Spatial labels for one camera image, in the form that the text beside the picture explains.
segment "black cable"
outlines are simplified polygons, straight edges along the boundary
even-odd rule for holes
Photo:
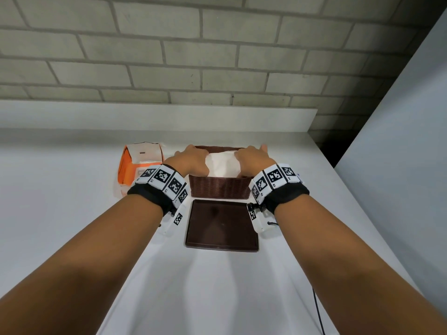
[[[318,313],[318,319],[320,320],[321,331],[323,332],[323,335],[326,335],[326,334],[325,334],[325,329],[323,328],[323,323],[322,323],[322,321],[321,321],[320,310],[318,309],[318,303],[317,303],[317,301],[316,301],[315,290],[313,290],[313,288],[312,288],[312,292],[313,292],[313,298],[314,298],[314,300],[315,300],[316,312]]]

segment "qr code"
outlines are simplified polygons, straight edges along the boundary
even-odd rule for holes
[[[180,223],[180,221],[182,220],[182,218],[183,218],[183,215],[180,214],[180,213],[178,213],[178,214],[177,214],[177,217],[176,217],[175,220],[174,220],[174,223],[175,223],[176,225],[178,225],[178,224]]]
[[[156,169],[153,168],[146,169],[144,173],[141,174],[141,177],[150,177],[155,171]]]
[[[293,172],[292,168],[283,167],[282,170],[284,171],[284,174],[287,176],[295,176],[295,173]]]
[[[182,184],[178,182],[176,178],[173,178],[169,183],[168,188],[177,194],[179,190],[182,189]]]
[[[269,177],[271,183],[282,179],[282,175],[278,169],[271,171],[270,173],[267,174],[267,176]]]
[[[188,192],[186,191],[186,189],[184,191],[182,191],[182,193],[178,196],[178,200],[180,201],[180,203],[182,203],[185,198],[188,196]]]
[[[250,218],[253,221],[254,219],[256,219],[256,213],[254,211],[250,211]]]
[[[259,188],[260,191],[262,191],[267,186],[267,181],[265,180],[264,176],[256,181],[256,186]]]
[[[252,193],[255,198],[259,196],[259,190],[256,188],[256,186],[253,186]]]
[[[163,183],[166,183],[166,181],[169,179],[170,174],[159,169],[159,171],[155,174],[154,179],[159,180]]]

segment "forearm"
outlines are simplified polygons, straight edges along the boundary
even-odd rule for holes
[[[341,334],[446,331],[442,316],[313,198],[281,204],[275,217]]]
[[[0,300],[0,334],[95,334],[162,215],[120,200]]]

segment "brown wicker basket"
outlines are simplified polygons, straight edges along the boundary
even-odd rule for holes
[[[210,153],[237,151],[240,148],[218,146],[196,146]],[[251,177],[210,177],[190,175],[192,197],[207,199],[239,199],[247,200],[250,196],[249,184]]]

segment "person's left arm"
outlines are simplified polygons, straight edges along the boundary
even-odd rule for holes
[[[165,164],[206,176],[206,155],[188,146]],[[0,335],[96,334],[162,218],[140,195],[121,199],[0,299]]]

